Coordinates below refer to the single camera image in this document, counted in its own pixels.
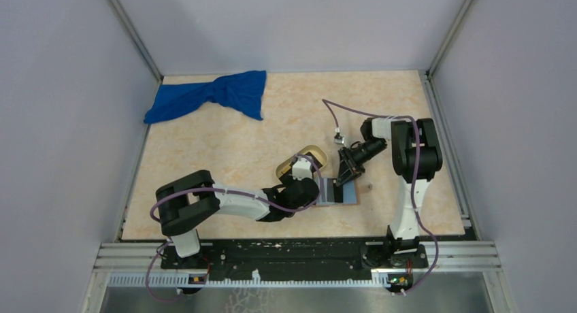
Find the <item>black VIP card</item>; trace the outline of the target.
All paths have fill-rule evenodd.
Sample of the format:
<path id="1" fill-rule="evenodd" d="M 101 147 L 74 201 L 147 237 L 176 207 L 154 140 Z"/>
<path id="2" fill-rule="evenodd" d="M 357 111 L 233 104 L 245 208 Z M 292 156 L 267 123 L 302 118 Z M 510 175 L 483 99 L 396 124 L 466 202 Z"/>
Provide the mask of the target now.
<path id="1" fill-rule="evenodd" d="M 343 201 L 341 186 L 337 186 L 335 178 L 325 178 L 324 205 L 340 205 Z"/>

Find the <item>beige oval plastic tray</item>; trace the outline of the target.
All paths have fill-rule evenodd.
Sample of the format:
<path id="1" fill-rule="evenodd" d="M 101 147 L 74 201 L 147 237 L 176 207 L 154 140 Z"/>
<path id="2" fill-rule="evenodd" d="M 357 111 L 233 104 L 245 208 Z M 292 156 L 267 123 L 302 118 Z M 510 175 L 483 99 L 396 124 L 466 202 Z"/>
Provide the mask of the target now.
<path id="1" fill-rule="evenodd" d="M 316 170 L 322 169 L 327 163 L 328 156 L 322 148 L 317 145 L 307 145 L 297 154 L 279 164 L 275 175 L 281 182 L 313 178 Z"/>

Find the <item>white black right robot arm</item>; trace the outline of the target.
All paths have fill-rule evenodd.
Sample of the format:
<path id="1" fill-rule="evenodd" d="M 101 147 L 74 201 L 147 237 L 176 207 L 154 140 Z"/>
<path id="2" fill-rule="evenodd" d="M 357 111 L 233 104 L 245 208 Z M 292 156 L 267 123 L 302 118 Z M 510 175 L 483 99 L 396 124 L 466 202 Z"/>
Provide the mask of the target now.
<path id="1" fill-rule="evenodd" d="M 443 165 L 442 151 L 431 118 L 391 120 L 368 118 L 360 127 L 362 142 L 338 150 L 336 186 L 365 173 L 364 164 L 389 148 L 399 177 L 397 209 L 387 227 L 383 257 L 392 267 L 402 266 L 420 245 L 421 208 L 425 193 Z"/>

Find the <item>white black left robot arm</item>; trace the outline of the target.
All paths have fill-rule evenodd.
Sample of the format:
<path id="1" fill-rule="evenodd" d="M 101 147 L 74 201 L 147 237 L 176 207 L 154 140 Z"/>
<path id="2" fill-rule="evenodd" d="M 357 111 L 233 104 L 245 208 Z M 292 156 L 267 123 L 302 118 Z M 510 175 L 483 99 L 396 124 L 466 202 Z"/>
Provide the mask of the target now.
<path id="1" fill-rule="evenodd" d="M 197 226 L 211 216 L 274 223 L 314 205 L 320 189 L 314 179 L 304 178 L 249 192 L 219 184 L 210 171 L 199 170 L 158 188 L 155 196 L 151 217 L 175 247 L 179 262 L 194 268 L 204 258 Z"/>

